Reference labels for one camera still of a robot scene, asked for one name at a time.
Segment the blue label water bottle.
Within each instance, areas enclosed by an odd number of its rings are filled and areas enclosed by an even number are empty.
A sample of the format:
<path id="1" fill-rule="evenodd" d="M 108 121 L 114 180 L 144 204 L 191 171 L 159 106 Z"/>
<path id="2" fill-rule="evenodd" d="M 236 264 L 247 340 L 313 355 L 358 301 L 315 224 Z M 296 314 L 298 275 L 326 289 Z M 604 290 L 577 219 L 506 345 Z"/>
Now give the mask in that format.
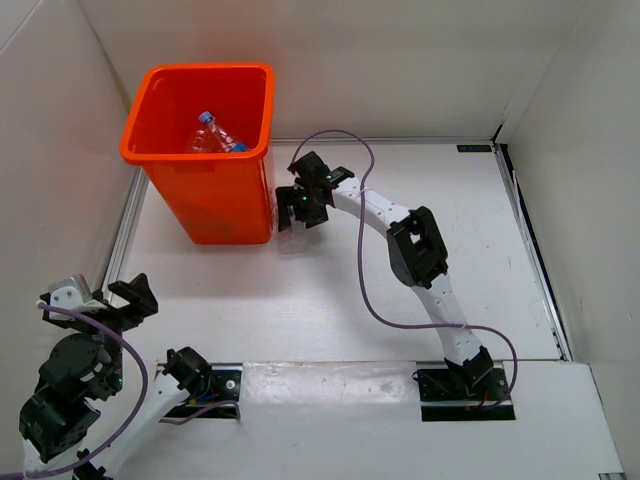
<path id="1" fill-rule="evenodd" d="M 202 125 L 201 152 L 244 153 L 249 151 L 246 144 L 222 128 L 209 111 L 202 112 L 199 115 L 199 121 Z"/>

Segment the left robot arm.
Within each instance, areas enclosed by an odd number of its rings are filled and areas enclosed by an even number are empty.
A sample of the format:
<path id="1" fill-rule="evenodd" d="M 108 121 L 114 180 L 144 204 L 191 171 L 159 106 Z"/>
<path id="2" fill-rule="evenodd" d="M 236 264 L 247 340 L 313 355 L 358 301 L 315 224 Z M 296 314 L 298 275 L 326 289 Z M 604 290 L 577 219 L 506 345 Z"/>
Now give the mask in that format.
<path id="1" fill-rule="evenodd" d="M 123 305 L 90 290 L 81 275 L 50 285 L 37 302 L 44 322 L 69 333 L 40 366 L 34 392 L 20 410 L 23 466 L 13 473 L 15 479 L 113 479 L 155 427 L 168 422 L 173 408 L 210 392 L 211 367 L 193 348 L 168 350 L 159 373 L 151 375 L 125 339 L 125 332 L 159 310 L 146 274 L 116 281 L 107 290 Z M 107 439 L 85 448 L 88 431 L 101 416 L 95 402 L 123 388 L 125 354 L 141 374 L 138 398 Z"/>

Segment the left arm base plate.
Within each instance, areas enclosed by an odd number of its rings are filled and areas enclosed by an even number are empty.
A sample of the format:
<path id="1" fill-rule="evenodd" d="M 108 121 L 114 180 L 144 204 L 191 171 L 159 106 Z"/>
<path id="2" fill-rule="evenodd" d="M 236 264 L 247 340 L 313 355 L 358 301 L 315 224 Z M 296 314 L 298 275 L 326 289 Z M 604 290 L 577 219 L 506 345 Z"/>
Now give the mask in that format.
<path id="1" fill-rule="evenodd" d="M 233 400 L 240 401 L 243 366 L 240 363 L 211 363 L 211 375 L 207 389 L 196 399 L 188 399 L 173 407 L 167 420 L 184 420 L 209 405 Z"/>

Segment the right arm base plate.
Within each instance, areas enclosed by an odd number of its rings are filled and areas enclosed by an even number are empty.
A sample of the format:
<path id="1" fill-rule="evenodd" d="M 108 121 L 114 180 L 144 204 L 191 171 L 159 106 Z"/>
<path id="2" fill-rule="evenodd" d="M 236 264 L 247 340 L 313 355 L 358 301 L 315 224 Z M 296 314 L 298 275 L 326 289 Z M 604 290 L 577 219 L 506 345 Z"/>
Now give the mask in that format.
<path id="1" fill-rule="evenodd" d="M 423 422 L 514 421 L 514 406 L 506 397 L 508 380 L 502 365 L 468 389 L 443 364 L 425 364 L 412 379 L 418 386 Z"/>

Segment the clear bottle white label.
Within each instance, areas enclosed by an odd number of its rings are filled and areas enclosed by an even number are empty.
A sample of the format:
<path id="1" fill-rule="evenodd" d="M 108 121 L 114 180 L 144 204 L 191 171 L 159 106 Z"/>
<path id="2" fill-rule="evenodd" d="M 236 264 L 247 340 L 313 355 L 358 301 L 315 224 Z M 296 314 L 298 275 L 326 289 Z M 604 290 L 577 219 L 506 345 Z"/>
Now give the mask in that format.
<path id="1" fill-rule="evenodd" d="M 306 229 L 304 224 L 296 218 L 292 227 L 286 231 L 278 232 L 278 248 L 281 254 L 302 253 L 306 248 Z"/>

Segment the clear bottle white cap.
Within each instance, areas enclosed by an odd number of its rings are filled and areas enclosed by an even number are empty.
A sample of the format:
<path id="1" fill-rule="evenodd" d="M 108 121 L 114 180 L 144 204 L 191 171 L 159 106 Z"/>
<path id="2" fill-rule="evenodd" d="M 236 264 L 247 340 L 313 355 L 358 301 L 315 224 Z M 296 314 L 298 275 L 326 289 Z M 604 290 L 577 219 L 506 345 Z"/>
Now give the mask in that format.
<path id="1" fill-rule="evenodd" d="M 200 125 L 190 135 L 184 151 L 189 154 L 205 154 L 212 151 L 212 140 L 207 127 Z"/>

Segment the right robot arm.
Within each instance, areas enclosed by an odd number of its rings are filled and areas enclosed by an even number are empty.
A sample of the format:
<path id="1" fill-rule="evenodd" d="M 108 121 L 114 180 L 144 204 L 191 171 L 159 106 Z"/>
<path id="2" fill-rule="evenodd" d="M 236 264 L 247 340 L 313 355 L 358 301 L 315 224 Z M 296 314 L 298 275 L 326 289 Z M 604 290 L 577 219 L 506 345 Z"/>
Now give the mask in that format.
<path id="1" fill-rule="evenodd" d="M 275 190 L 278 230 L 298 222 L 310 229 L 329 220 L 329 207 L 349 213 L 382 235 L 396 279 L 409 287 L 425 308 L 441 341 L 451 371 L 449 387 L 470 400 L 486 384 L 494 367 L 488 349 L 467 326 L 448 275 L 448 252 L 431 210 L 398 205 L 365 187 L 345 167 L 330 169 L 315 152 L 294 161 L 291 186 Z"/>

